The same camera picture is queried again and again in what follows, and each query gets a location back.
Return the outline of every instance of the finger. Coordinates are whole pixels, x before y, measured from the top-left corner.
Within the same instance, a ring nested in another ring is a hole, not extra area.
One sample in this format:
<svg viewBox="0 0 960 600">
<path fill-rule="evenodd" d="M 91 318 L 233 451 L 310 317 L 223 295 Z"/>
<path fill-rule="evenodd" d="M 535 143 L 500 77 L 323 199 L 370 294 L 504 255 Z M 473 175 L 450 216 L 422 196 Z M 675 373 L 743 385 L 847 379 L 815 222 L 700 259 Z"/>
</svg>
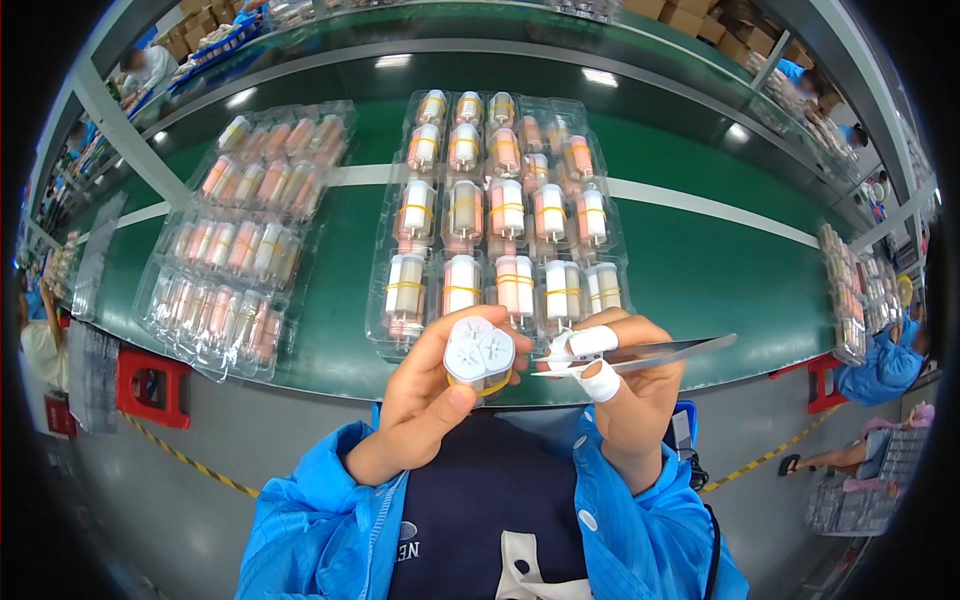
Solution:
<svg viewBox="0 0 960 600">
<path fill-rule="evenodd" d="M 469 414 L 476 398 L 470 386 L 450 386 L 430 402 L 426 410 L 398 427 L 403 428 L 407 440 L 435 444 Z"/>
</svg>

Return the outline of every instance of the person's left hand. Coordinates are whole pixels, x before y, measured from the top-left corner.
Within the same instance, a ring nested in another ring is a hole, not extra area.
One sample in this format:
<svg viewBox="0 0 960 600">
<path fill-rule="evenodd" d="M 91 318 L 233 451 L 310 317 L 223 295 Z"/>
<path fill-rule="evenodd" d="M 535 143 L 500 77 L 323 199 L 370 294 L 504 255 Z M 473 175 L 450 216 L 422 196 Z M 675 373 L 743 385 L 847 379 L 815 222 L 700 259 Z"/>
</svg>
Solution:
<svg viewBox="0 0 960 600">
<path fill-rule="evenodd" d="M 53 301 L 54 295 L 50 291 L 50 286 L 47 285 L 46 280 L 40 280 L 40 299 L 43 301 Z"/>
<path fill-rule="evenodd" d="M 520 382 L 516 372 L 526 370 L 523 354 L 533 350 L 533 341 L 506 324 L 505 306 L 472 306 L 432 323 L 387 382 L 379 428 L 344 462 L 357 483 L 379 485 L 403 470 L 423 467 L 437 456 L 444 436 L 473 409 L 476 393 L 470 386 L 450 386 L 444 368 L 450 330 L 470 316 L 483 317 L 513 338 L 516 358 L 510 384 Z"/>
</svg>

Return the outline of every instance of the white plastic cap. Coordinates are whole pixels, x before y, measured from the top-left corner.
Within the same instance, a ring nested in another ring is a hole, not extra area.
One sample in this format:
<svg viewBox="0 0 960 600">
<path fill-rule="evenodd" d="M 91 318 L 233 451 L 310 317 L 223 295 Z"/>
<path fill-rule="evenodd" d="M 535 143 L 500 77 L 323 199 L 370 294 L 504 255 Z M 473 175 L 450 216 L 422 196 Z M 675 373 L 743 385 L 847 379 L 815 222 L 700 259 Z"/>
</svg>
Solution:
<svg viewBox="0 0 960 600">
<path fill-rule="evenodd" d="M 444 367 L 465 383 L 496 375 L 514 364 L 514 339 L 483 317 L 464 317 L 453 325 L 444 351 Z"/>
</svg>

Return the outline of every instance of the stacked plastic trays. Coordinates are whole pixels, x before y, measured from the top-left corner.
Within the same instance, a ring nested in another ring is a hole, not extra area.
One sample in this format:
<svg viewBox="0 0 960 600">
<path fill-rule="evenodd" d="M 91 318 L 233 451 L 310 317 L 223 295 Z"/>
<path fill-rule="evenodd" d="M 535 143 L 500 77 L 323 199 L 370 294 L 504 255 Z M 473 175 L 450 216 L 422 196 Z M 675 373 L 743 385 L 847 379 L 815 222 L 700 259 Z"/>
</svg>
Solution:
<svg viewBox="0 0 960 600">
<path fill-rule="evenodd" d="M 584 106 L 509 92 L 414 94 L 373 257 L 367 337 L 400 359 L 434 319 L 503 304 L 538 351 L 633 312 L 622 228 Z"/>
<path fill-rule="evenodd" d="M 863 279 L 863 317 L 867 333 L 875 335 L 888 326 L 902 324 L 897 276 L 890 263 L 882 258 L 865 256 L 860 261 L 859 271 Z"/>
<path fill-rule="evenodd" d="M 867 353 L 860 276 L 850 250 L 829 224 L 820 225 L 817 237 L 824 252 L 836 319 L 833 355 L 848 365 L 860 366 Z"/>
<path fill-rule="evenodd" d="M 349 100 L 272 108 L 234 117 L 217 137 L 188 183 L 192 202 L 167 215 L 133 308 L 181 360 L 217 381 L 273 378 L 355 114 Z"/>
</svg>

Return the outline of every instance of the blue anti-static jacket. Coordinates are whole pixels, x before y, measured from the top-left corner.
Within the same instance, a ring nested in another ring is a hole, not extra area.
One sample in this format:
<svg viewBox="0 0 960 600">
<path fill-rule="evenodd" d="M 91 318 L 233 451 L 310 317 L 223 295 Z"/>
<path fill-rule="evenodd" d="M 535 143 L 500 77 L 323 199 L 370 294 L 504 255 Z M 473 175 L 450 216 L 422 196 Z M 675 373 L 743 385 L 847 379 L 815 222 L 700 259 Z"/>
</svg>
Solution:
<svg viewBox="0 0 960 600">
<path fill-rule="evenodd" d="M 592 407 L 580 424 L 581 438 L 572 444 L 574 504 L 593 597 L 703 598 L 713 528 L 690 488 L 689 462 L 664 445 L 657 482 L 631 496 L 600 452 Z M 409 471 L 376 488 L 358 486 L 341 459 L 371 433 L 361 421 L 344 425 L 307 452 L 290 477 L 267 482 L 256 500 L 236 599 L 387 597 Z M 713 597 L 746 598 L 747 589 L 723 543 Z"/>
<path fill-rule="evenodd" d="M 899 344 L 891 342 L 886 332 L 875 336 L 863 366 L 843 365 L 834 371 L 837 391 L 864 406 L 877 406 L 902 396 L 924 364 L 924 358 L 911 348 L 919 330 L 919 323 L 904 319 Z"/>
<path fill-rule="evenodd" d="M 783 75 L 786 75 L 786 78 L 790 80 L 793 85 L 800 85 L 800 77 L 806 69 L 799 66 L 796 62 L 780 59 L 780 62 L 777 63 L 777 70 Z"/>
</svg>

